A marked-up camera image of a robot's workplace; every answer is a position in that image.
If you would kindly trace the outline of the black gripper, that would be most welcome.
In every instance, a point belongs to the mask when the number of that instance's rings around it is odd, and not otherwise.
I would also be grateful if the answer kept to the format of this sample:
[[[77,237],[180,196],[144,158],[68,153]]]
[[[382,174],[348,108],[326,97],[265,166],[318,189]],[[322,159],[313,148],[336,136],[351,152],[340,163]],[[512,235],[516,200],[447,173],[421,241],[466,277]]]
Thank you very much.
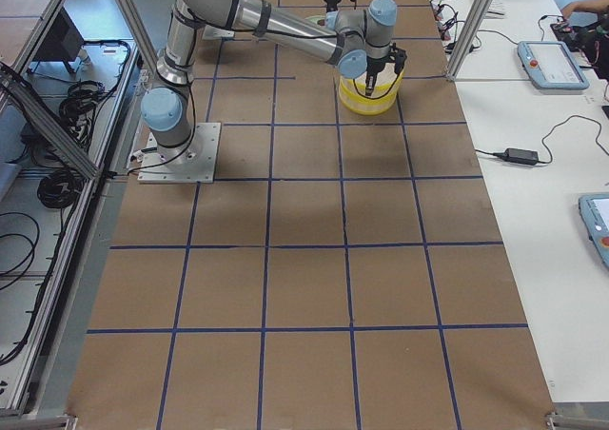
[[[381,58],[372,58],[371,56],[367,56],[366,62],[365,96],[371,97],[376,87],[378,74],[384,70],[385,65],[389,62],[388,54]]]

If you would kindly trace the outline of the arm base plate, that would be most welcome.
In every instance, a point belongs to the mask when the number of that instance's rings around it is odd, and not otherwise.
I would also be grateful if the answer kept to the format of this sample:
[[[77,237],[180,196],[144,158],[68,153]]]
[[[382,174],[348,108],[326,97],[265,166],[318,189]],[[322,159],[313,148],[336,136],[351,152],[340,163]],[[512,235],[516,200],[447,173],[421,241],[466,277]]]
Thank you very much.
[[[188,145],[173,149],[160,147],[151,132],[147,146],[155,150],[143,158],[137,180],[143,184],[189,184],[214,182],[221,124],[197,123]]]

